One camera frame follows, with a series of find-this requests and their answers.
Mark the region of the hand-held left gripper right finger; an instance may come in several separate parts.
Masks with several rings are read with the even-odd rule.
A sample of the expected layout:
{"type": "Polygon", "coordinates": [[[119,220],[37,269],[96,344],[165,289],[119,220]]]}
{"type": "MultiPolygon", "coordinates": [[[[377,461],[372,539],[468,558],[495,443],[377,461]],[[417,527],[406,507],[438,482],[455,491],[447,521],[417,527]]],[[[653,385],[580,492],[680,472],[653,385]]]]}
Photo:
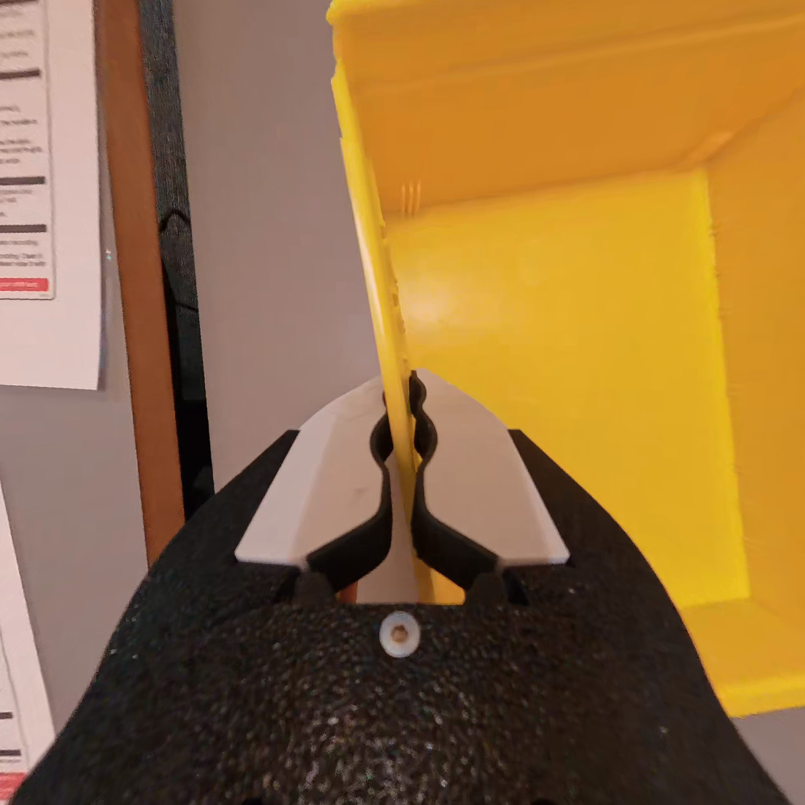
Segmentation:
{"type": "Polygon", "coordinates": [[[410,532],[429,569],[461,589],[570,551],[505,424],[430,371],[410,375],[416,473],[410,532]]]}

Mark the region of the white printed paper sheet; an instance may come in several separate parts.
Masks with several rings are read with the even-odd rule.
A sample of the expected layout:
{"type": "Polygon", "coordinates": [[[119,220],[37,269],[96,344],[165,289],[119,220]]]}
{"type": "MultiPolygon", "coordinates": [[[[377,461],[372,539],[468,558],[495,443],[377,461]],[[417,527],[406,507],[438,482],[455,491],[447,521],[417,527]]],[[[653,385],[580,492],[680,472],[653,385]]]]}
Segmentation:
{"type": "Polygon", "coordinates": [[[102,255],[93,2],[1,2],[1,381],[95,390],[102,255]]]}
{"type": "Polygon", "coordinates": [[[1,498],[1,803],[13,799],[55,739],[52,710],[1,498]]]}

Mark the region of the brown wooden frame strip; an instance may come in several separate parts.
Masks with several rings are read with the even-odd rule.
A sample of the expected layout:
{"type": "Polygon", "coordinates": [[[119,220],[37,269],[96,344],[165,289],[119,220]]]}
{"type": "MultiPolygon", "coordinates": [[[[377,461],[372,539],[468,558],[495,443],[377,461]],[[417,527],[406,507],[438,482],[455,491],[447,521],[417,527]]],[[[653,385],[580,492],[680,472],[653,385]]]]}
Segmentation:
{"type": "Polygon", "coordinates": [[[117,265],[151,568],[184,525],[155,168],[136,1],[96,2],[117,265]]]}

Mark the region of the large yellow plastic box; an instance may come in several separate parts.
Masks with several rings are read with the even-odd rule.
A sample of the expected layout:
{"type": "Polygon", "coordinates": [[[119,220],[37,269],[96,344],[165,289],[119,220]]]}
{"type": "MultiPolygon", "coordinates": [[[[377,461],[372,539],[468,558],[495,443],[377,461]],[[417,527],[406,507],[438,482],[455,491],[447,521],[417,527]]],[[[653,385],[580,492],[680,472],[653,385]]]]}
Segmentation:
{"type": "Polygon", "coordinates": [[[634,540],[733,717],[803,706],[803,2],[332,2],[387,389],[634,540]]]}

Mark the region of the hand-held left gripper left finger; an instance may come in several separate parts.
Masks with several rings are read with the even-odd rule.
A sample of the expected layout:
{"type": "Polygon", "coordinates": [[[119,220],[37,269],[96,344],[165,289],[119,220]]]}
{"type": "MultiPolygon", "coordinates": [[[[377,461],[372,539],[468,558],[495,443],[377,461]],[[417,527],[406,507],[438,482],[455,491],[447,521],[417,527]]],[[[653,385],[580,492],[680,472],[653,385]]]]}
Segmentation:
{"type": "Polygon", "coordinates": [[[318,573],[346,589],[391,546],[390,426],[374,377],[310,417],[235,550],[238,562],[318,573]]]}

